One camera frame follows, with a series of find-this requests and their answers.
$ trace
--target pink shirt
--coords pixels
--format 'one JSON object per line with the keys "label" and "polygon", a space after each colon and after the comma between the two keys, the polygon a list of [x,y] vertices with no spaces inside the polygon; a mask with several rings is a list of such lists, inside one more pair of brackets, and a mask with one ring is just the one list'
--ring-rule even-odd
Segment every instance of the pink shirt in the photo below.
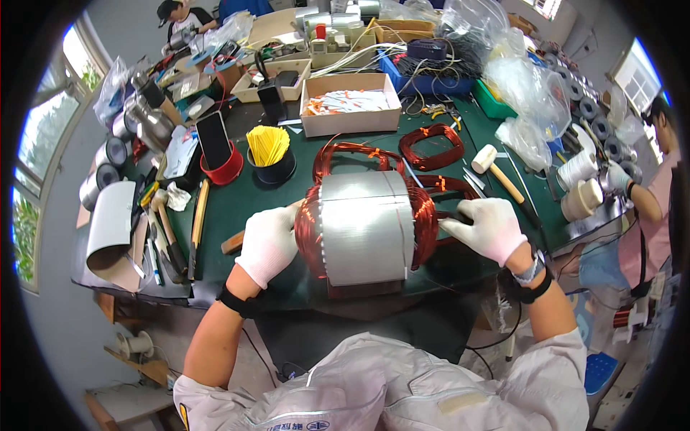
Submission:
{"label": "pink shirt", "polygon": [[642,253],[640,248],[640,228],[644,232],[647,245],[647,273],[645,281],[651,280],[661,265],[671,255],[669,240],[669,197],[671,194],[671,168],[675,168],[680,160],[680,151],[674,150],[664,156],[659,170],[651,179],[649,190],[659,203],[663,218],[654,223],[640,219],[621,237],[618,244],[618,262],[620,270],[628,280],[631,288],[640,283],[640,268],[642,267]]}

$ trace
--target white work jacket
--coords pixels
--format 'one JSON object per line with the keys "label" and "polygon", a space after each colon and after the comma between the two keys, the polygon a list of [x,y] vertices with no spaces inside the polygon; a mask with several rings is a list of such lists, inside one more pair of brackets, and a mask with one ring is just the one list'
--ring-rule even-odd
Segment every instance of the white work jacket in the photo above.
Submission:
{"label": "white work jacket", "polygon": [[586,349],[577,329],[533,345],[505,379],[484,380],[407,343],[343,340],[296,379],[254,399],[182,376],[189,431],[584,430]]}

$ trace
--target blue stool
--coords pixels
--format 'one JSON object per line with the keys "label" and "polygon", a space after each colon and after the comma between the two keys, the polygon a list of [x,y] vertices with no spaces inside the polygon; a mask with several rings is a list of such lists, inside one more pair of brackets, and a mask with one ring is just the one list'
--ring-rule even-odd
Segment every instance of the blue stool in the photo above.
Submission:
{"label": "blue stool", "polygon": [[584,390],[587,395],[599,392],[609,381],[617,365],[618,360],[605,353],[590,354],[584,371]]}

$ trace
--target silver stator core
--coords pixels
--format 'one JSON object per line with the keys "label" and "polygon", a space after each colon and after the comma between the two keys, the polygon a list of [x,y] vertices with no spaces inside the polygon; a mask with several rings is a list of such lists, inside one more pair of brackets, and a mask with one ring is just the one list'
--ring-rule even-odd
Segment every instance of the silver stator core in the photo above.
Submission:
{"label": "silver stator core", "polygon": [[414,218],[399,173],[327,175],[319,212],[322,256],[333,286],[407,279]]}

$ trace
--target white glove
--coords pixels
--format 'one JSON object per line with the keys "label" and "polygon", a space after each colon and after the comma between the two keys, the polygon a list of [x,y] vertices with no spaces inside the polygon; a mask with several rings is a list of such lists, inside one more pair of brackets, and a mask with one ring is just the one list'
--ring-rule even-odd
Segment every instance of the white glove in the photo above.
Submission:
{"label": "white glove", "polygon": [[244,228],[242,253],[235,263],[261,289],[290,265],[297,254],[295,224],[297,206],[261,211],[247,220]]}
{"label": "white glove", "polygon": [[609,187],[614,190],[625,192],[628,187],[628,181],[632,180],[623,168],[613,160],[609,160]]}
{"label": "white glove", "polygon": [[474,220],[472,226],[454,219],[438,221],[441,229],[503,267],[527,237],[520,232],[513,206],[505,199],[465,199],[457,210]]}

